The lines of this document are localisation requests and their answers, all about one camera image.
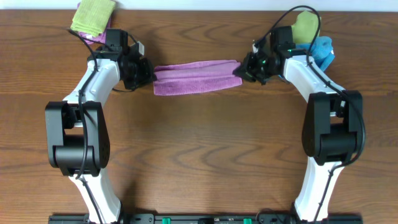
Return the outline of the pink microfiber cloth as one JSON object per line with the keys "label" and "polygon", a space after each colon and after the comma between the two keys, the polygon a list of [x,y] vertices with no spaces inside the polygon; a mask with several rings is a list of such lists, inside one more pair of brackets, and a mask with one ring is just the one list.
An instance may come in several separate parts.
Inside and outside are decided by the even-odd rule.
{"label": "pink microfiber cloth", "polygon": [[236,60],[209,60],[155,67],[157,96],[189,95],[224,90],[243,84],[233,75],[240,63]]}

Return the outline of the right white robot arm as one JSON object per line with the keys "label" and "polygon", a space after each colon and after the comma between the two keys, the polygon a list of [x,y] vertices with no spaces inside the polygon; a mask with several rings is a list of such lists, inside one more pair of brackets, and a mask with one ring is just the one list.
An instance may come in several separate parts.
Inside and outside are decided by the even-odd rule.
{"label": "right white robot arm", "polygon": [[361,94],[335,84],[301,49],[249,52],[233,74],[263,85],[280,76],[307,102],[302,128],[307,168],[292,211],[299,223],[330,221],[328,204],[336,181],[364,145]]}

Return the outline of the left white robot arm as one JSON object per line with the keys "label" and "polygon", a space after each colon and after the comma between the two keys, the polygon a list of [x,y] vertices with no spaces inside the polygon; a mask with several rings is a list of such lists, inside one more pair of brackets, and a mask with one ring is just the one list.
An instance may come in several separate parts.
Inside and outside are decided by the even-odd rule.
{"label": "left white robot arm", "polygon": [[103,108],[119,82],[133,91],[153,79],[153,66],[141,52],[98,52],[75,89],[45,107],[49,162],[81,193],[88,208],[81,223],[130,222],[106,168],[110,140]]}

